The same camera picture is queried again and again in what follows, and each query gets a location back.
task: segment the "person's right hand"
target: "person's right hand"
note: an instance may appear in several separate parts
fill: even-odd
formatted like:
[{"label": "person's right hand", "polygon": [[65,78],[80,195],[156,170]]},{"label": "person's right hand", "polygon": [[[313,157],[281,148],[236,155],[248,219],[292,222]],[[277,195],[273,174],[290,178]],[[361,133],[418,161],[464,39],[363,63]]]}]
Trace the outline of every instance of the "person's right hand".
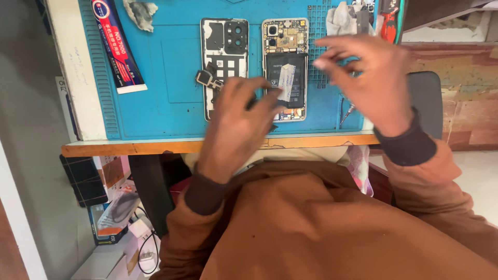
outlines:
[{"label": "person's right hand", "polygon": [[[406,74],[407,50],[369,35],[327,36],[315,41],[328,49],[313,64],[326,72],[356,108],[386,137],[407,131],[413,120]],[[337,62],[350,56],[344,67]],[[362,74],[353,78],[353,71]]]}]

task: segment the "tiled floor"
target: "tiled floor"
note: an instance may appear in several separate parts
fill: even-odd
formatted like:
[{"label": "tiled floor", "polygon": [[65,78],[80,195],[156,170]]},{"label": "tiled floor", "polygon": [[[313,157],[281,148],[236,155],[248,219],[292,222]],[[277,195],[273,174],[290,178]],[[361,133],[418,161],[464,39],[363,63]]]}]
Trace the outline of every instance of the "tiled floor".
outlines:
[{"label": "tiled floor", "polygon": [[407,45],[411,72],[434,71],[441,79],[443,139],[452,150],[498,149],[498,47]]},{"label": "tiled floor", "polygon": [[[472,195],[475,213],[498,225],[498,151],[459,151],[453,156],[462,170],[455,182]],[[372,155],[369,160],[385,169],[380,155]]]}]

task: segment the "smartphone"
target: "smartphone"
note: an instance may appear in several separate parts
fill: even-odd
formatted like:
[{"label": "smartphone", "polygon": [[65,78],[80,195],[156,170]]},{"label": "smartphone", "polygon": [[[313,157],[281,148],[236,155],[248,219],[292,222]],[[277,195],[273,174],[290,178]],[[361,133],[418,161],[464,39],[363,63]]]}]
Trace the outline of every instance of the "smartphone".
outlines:
[{"label": "smartphone", "polygon": [[[248,77],[249,23],[236,18],[201,20],[202,67],[213,81],[223,83],[229,77]],[[204,85],[204,115],[211,120],[214,103],[221,87]]]},{"label": "smartphone", "polygon": [[306,118],[308,85],[307,18],[273,18],[261,26],[263,75],[272,88],[283,88],[278,104],[287,109],[274,122],[303,121]]}]

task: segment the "glue tube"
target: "glue tube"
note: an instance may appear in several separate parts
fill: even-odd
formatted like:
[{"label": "glue tube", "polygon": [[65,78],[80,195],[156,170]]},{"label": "glue tube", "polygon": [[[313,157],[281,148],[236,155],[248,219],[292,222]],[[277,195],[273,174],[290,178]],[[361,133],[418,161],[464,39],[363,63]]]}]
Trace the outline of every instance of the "glue tube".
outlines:
[{"label": "glue tube", "polygon": [[123,33],[113,0],[91,0],[119,94],[147,90]]}]

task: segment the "brown sleeve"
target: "brown sleeve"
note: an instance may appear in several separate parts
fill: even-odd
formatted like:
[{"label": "brown sleeve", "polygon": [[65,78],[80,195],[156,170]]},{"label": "brown sleeve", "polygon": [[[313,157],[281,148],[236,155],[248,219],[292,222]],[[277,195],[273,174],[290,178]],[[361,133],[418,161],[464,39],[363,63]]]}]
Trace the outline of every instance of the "brown sleeve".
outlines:
[{"label": "brown sleeve", "polygon": [[[210,187],[198,183],[199,180],[193,178],[189,188]],[[199,279],[216,244],[209,237],[222,215],[223,203],[217,204],[218,208],[210,215],[201,215],[187,206],[185,192],[188,189],[180,194],[176,208],[166,217],[169,233],[161,240],[160,271],[151,280]]]},{"label": "brown sleeve", "polygon": [[[461,174],[446,143],[436,143],[426,162],[400,166],[384,156],[397,206],[434,226],[481,257],[498,265],[498,229],[472,211],[472,198],[453,180]],[[413,144],[412,153],[424,147]]]}]

